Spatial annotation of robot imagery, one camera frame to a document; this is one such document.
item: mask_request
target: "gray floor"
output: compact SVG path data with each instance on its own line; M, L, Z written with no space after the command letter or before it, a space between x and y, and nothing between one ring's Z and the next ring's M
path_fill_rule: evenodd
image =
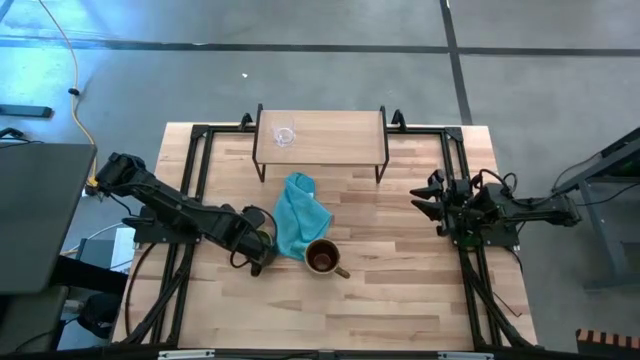
M446 44L437 0L50 3L74 38ZM640 46L640 5L631 0L450 3L461 46ZM58 36L37 2L27 0L15 1L0 35ZM287 109L363 110L385 104L401 108L411 123L460 124L448 55L133 50L77 55L84 90L78 114L96 138L100 163L112 151L129 152L153 168L166 122L238 121L258 102ZM0 48L0 59L0 103L56 111L50 120L0 117L0 127L18 127L49 142L85 142L69 115L66 89L73 74L66 50ZM518 173L521 195L546 194L562 169L640 124L638 57L461 60L474 124L490 127L499 169ZM637 209L628 205L637 204L637 195L630 192L618 201L627 204L627 216L637 218ZM81 200L66 248L125 214L107 202ZM574 331L581 327L640 335L640 292L582 290L585 281L606 275L588 220L570 229L527 225L522 243L540 344L575 351Z

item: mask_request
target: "yellow cable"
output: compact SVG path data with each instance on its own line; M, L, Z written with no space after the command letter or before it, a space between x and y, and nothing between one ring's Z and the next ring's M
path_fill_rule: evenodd
M51 11L49 11L47 6L42 2L42 0L38 0L38 2L40 3L40 5L42 5L42 8L44 9L44 11L46 11L47 14L49 14L49 17L51 18L53 23L56 25L58 30L60 31L60 34L62 34L62 37L64 38L64 41L67 43L67 47L71 52L71 57L73 58L73 69L74 69L73 88L77 90L78 89L78 60L76 59L76 54L73 51L71 42L69 41L69 38L67 38L67 34L65 34L64 31L62 30L62 27L60 27L60 24L58 24L58 21L56 21L56 18L53 17L53 14L51 14ZM76 106L77 106L76 95L71 94L71 117L73 118L73 121L76 123L76 125L78 125L80 130L82 130L82 132L87 136L91 145L95 146L96 142L93 140L93 137L91 136L89 131L87 131L87 129L84 127L84 125L82 125L80 120L78 120L78 116L76 115ZM95 180L97 167L98 167L97 158L98 158L98 153L96 152L96 156L93 158L93 165L91 166L91 176L89 177L89 179L87 179L87 184L90 186L97 185L97 182Z

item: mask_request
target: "clear glass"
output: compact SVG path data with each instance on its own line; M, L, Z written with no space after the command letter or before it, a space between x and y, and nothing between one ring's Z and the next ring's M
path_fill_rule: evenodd
M287 147L293 144L296 139L296 123L291 115L283 115L282 117L272 121L271 132L273 140L280 147Z

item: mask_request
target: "white cable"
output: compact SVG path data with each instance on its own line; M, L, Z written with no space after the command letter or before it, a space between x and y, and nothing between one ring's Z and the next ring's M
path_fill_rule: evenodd
M117 224L109 225L109 226L107 226L106 228L104 228L104 229L102 229L102 230L100 230L100 231L96 232L95 234L93 234L93 235L89 236L89 237L87 238L87 240L91 240L91 239L93 239L94 237L96 237L96 236L98 236L98 235L102 234L103 232L105 232L105 231L109 231L109 230L113 229L114 227L118 227L118 226L120 226L120 225L124 225L124 224L123 224L123 223L121 223L121 222L119 222L119 223L117 223ZM80 247L80 244L78 244L78 245L76 245L76 246L74 246L74 247L72 247L71 249L66 250L66 251L73 251L73 250L76 250L76 249L77 249L77 248L79 248L79 247Z

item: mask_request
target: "brown mug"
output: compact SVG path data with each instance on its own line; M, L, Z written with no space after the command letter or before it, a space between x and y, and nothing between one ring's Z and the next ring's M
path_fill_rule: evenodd
M338 266L340 251L336 244L327 239L312 241L304 252L304 262L316 274L335 272L345 279L351 277L348 271Z

